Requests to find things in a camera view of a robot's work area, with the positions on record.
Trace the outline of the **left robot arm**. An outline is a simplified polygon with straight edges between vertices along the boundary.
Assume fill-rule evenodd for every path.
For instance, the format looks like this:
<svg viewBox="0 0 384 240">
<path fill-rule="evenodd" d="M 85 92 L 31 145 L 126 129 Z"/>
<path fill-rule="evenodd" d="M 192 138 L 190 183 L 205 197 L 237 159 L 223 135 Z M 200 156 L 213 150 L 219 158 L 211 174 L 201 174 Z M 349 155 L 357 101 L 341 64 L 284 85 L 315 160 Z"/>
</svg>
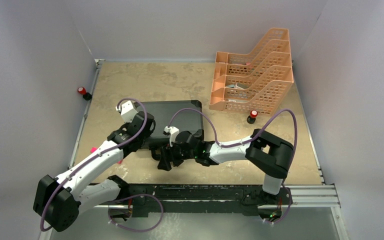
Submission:
<svg viewBox="0 0 384 240">
<path fill-rule="evenodd" d="M 39 180 L 33 210 L 40 216 L 42 232 L 62 232 L 91 208 L 106 202 L 122 205 L 132 197 L 129 184 L 116 175 L 92 184 L 109 167 L 139 150 L 155 129 L 154 116 L 145 111 L 121 116 L 125 123 L 97 150 L 67 171 Z"/>
</svg>

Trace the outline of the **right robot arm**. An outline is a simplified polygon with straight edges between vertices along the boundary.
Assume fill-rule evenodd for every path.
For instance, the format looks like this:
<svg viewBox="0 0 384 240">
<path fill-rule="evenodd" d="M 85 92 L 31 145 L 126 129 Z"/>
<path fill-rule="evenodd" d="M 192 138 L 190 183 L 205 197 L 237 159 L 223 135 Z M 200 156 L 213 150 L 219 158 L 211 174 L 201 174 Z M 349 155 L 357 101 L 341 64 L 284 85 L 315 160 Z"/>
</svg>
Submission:
<svg viewBox="0 0 384 240">
<path fill-rule="evenodd" d="M 185 160 L 195 160 L 205 167 L 248 160 L 265 174 L 260 196 L 268 204 L 280 198 L 282 182 L 287 178 L 295 154 L 290 142 L 258 128 L 250 136 L 220 144 L 175 127 L 165 128 L 164 134 L 169 142 L 159 149 L 159 170 L 170 171 Z"/>
</svg>

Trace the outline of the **black poker set case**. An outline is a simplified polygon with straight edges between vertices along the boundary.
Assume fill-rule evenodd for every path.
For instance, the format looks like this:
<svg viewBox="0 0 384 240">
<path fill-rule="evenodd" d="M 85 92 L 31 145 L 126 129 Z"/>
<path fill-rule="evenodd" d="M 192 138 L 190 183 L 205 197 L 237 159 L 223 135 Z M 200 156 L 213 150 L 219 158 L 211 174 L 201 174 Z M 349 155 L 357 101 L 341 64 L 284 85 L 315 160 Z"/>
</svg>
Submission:
<svg viewBox="0 0 384 240">
<path fill-rule="evenodd" d="M 155 130 L 142 148 L 150 150 L 152 158 L 156 161 L 160 159 L 159 148 L 169 143 L 169 137 L 163 134 L 163 130 L 175 113 L 185 108 L 202 111 L 202 103 L 197 99 L 144 101 L 142 104 L 145 106 L 146 112 L 153 115 L 155 120 Z M 198 139 L 204 139 L 204 122 L 202 115 L 199 113 L 190 110 L 182 111 L 176 115 L 171 125 L 178 128 L 181 132 L 189 131 Z"/>
</svg>

